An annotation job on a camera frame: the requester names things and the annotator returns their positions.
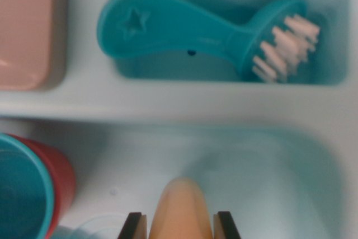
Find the toothbrush handle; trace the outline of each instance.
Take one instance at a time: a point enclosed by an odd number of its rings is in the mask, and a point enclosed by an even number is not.
[[[113,58],[164,50],[196,50],[229,58],[238,28],[183,0],[111,0],[101,13],[97,37]]]

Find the white organizer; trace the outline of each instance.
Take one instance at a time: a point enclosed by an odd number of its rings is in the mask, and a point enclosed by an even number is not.
[[[0,115],[23,118],[2,120],[0,131],[58,147],[76,170],[77,197],[58,236],[92,218],[124,220],[133,211],[147,214],[150,227],[165,184],[187,175],[203,186],[210,213],[232,211],[245,239],[358,237],[358,0],[346,0],[348,14],[332,11],[335,33],[347,35],[348,47],[341,59],[332,45],[333,61],[348,70],[336,85],[125,78],[96,41],[106,1],[70,0],[60,86],[0,93]],[[347,33],[341,22],[348,22]],[[333,196],[320,201],[313,182]]]

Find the pink lid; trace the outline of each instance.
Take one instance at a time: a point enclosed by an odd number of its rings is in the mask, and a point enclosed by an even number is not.
[[[0,0],[0,90],[32,90],[63,76],[67,0]]]

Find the cup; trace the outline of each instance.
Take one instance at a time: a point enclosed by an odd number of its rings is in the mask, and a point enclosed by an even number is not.
[[[0,134],[0,238],[49,239],[74,198],[66,157],[42,143]]]

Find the red cup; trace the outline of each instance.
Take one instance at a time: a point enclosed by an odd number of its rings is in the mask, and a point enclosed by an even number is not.
[[[76,191],[74,171],[67,158],[57,149],[30,139],[9,135],[30,148],[49,170],[54,184],[55,203],[50,227],[44,239],[49,239],[63,215],[72,204]]]

